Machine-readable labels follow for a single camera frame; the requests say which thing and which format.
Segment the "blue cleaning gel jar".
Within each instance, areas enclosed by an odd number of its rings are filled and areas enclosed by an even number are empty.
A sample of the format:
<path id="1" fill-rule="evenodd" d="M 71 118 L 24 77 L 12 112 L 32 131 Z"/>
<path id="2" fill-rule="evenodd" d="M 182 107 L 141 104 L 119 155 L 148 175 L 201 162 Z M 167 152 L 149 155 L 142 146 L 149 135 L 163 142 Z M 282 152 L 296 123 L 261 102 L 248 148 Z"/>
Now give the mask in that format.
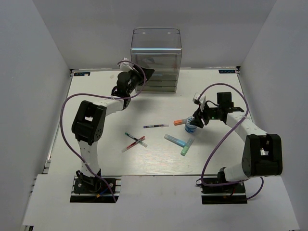
<path id="1" fill-rule="evenodd" d="M 186 119 L 186 123 L 185 123 L 185 131 L 188 133 L 194 133 L 197 129 L 197 126 L 195 125 L 191 125 L 191 122 L 194 120 L 193 116 L 190 116 Z"/>

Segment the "orange cap highlighter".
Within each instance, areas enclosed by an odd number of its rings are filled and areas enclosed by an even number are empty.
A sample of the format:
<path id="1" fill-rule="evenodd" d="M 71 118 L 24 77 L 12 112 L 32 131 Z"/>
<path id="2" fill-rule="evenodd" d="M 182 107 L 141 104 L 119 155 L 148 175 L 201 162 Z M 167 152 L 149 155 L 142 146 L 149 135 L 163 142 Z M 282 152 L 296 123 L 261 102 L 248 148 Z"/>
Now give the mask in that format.
<path id="1" fill-rule="evenodd" d="M 180 119 L 180 120 L 175 120 L 175 121 L 173 122 L 173 124 L 174 124 L 174 126 L 178 126 L 178 125 L 186 124 L 186 122 L 187 122 L 187 118 L 185 118 L 185 119 Z"/>

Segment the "clear acrylic organizer lid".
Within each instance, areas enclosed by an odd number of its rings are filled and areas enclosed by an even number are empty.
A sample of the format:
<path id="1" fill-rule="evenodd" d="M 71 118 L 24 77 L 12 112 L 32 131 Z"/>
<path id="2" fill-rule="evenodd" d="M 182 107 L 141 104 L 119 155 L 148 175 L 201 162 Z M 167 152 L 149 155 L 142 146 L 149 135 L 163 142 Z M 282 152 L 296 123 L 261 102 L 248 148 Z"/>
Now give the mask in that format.
<path id="1" fill-rule="evenodd" d="M 130 46 L 131 60 L 137 55 L 182 56 L 180 30 L 175 27 L 137 27 L 133 30 Z"/>

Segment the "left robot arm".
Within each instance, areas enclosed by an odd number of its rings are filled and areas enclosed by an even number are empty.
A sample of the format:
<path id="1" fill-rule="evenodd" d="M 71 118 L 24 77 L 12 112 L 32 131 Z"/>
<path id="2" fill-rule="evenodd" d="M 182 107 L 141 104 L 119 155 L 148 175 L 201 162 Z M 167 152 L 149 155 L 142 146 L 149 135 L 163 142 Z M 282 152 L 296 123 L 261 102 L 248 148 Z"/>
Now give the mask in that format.
<path id="1" fill-rule="evenodd" d="M 135 88 L 149 80 L 154 74 L 153 69 L 142 68 L 122 71 L 117 76 L 116 86 L 111 97 L 97 103 L 82 101 L 72 124 L 72 132 L 79 144 L 82 157 L 80 176 L 87 177 L 85 186 L 91 192 L 97 192 L 102 180 L 95 175 L 101 174 L 98 164 L 98 141 L 103 134 L 105 118 L 115 112 L 126 109 L 130 103 L 130 95 Z"/>

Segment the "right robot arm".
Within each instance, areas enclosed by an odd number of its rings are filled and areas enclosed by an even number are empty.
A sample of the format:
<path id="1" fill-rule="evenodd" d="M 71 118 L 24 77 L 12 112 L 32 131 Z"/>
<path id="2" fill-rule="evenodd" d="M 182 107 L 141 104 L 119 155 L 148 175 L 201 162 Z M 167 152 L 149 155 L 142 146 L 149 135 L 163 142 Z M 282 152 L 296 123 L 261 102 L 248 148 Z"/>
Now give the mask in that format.
<path id="1" fill-rule="evenodd" d="M 244 142 L 240 163 L 220 170 L 218 188 L 230 191 L 235 182 L 254 177 L 278 176 L 282 174 L 282 140 L 277 134 L 260 129 L 245 115 L 241 107 L 235 107 L 231 92 L 219 92 L 218 104 L 209 107 L 205 97 L 196 93 L 193 102 L 198 109 L 193 114 L 191 125 L 203 128 L 210 120 L 220 120 L 229 126 Z"/>

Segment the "clear drawer organizer box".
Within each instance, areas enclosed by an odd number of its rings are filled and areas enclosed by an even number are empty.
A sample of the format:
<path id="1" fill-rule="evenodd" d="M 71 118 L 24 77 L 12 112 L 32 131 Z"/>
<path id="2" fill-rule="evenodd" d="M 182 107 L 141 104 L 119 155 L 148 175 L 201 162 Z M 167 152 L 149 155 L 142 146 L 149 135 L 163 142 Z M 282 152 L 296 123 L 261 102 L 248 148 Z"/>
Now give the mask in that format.
<path id="1" fill-rule="evenodd" d="M 133 50 L 131 52 L 132 62 L 154 70 L 143 89 L 152 92 L 176 92 L 181 58 L 181 52 L 176 50 Z"/>

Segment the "blue highlighter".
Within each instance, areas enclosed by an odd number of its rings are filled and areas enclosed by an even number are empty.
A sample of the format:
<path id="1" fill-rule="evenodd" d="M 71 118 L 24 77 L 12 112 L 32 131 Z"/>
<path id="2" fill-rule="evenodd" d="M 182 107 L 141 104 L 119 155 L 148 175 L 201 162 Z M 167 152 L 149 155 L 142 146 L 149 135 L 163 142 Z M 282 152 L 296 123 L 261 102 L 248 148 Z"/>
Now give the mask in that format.
<path id="1" fill-rule="evenodd" d="M 176 145 L 178 145 L 178 146 L 180 146 L 180 147 L 184 147 L 184 146 L 186 145 L 186 143 L 185 143 L 184 141 L 182 141 L 182 140 L 180 140 L 180 139 L 177 139 L 177 138 L 175 138 L 175 137 L 173 137 L 173 136 L 170 136 L 170 135 L 168 135 L 168 134 L 165 134 L 165 135 L 164 135 L 164 138 L 165 138 L 167 141 L 170 141 L 170 142 L 172 142 L 172 143 L 174 143 L 174 144 L 176 144 Z"/>

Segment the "green highlighter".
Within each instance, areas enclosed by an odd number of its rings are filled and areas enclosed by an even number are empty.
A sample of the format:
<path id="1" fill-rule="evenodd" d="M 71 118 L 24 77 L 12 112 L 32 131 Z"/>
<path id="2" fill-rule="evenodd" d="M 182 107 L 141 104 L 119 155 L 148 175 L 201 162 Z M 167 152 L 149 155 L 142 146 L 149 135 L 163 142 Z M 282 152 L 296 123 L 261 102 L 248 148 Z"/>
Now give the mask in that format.
<path id="1" fill-rule="evenodd" d="M 189 150 L 190 146 L 192 145 L 192 143 L 194 142 L 194 139 L 193 138 L 189 138 L 188 141 L 185 143 L 182 151 L 181 151 L 181 155 L 182 156 L 185 156 L 187 151 Z"/>

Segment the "purple ink gel pen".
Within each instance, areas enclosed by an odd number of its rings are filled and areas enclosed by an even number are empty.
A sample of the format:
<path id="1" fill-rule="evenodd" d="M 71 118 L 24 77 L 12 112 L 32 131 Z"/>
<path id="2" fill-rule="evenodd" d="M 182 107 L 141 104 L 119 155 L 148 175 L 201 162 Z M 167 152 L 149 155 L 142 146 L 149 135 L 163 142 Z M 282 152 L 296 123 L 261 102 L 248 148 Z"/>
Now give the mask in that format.
<path id="1" fill-rule="evenodd" d="M 156 124 L 156 125 L 146 125 L 143 128 L 164 128 L 169 127 L 169 124 Z"/>

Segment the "red ink gel pen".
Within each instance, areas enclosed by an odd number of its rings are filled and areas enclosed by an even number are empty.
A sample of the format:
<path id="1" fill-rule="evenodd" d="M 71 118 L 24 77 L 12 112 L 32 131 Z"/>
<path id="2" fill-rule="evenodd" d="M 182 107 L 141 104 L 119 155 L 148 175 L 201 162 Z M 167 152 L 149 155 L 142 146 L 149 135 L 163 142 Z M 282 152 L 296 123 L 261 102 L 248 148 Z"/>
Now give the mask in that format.
<path id="1" fill-rule="evenodd" d="M 128 149 L 132 148 L 133 146 L 137 145 L 138 143 L 142 142 L 145 139 L 145 136 L 140 137 L 139 139 L 137 139 L 136 141 L 134 141 L 132 144 L 130 144 L 129 146 L 125 147 L 122 150 L 122 153 L 124 153 L 125 151 L 127 151 Z"/>

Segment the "green ink gel pen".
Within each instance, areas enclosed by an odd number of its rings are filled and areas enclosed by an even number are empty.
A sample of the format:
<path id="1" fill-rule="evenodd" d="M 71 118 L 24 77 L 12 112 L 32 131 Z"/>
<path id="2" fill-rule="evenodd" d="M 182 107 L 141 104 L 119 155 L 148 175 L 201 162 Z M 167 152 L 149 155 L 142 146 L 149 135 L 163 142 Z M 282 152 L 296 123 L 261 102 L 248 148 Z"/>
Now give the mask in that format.
<path id="1" fill-rule="evenodd" d="M 128 136 L 128 137 L 130 137 L 131 139 L 133 139 L 133 140 L 135 140 L 135 141 L 137 141 L 137 140 L 138 140 L 136 137 L 134 137 L 134 136 L 130 135 L 130 134 L 129 134 L 129 133 L 127 133 L 127 132 L 125 132 L 125 135 L 126 135 L 126 136 Z M 145 147 L 145 148 L 147 147 L 147 144 L 146 144 L 146 143 L 144 143 L 143 141 L 140 141 L 140 142 L 139 142 L 139 144 L 140 144 L 140 145 L 142 145 L 142 146 L 143 146 L 143 147 Z"/>

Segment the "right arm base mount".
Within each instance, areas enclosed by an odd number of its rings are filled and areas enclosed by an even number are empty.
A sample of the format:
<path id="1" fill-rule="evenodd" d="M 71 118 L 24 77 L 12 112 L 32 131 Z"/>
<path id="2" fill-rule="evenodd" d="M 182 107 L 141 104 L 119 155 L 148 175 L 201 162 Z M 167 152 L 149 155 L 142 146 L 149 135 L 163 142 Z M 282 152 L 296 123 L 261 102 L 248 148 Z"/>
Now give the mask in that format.
<path id="1" fill-rule="evenodd" d="M 203 205 L 247 204 L 246 190 L 243 183 L 227 186 L 208 187 L 198 179 L 196 186 L 201 188 Z"/>

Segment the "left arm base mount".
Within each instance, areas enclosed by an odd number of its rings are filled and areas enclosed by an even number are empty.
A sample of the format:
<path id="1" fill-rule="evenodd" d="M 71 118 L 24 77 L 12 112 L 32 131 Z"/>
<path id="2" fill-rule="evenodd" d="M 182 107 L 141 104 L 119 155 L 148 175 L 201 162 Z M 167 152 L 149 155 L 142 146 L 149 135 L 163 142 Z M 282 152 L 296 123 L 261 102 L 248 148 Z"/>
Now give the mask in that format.
<path id="1" fill-rule="evenodd" d="M 97 177 L 85 176 L 78 170 L 74 177 L 70 202 L 95 204 L 115 203 L 120 195 L 121 177 L 107 177 L 105 181 Z"/>

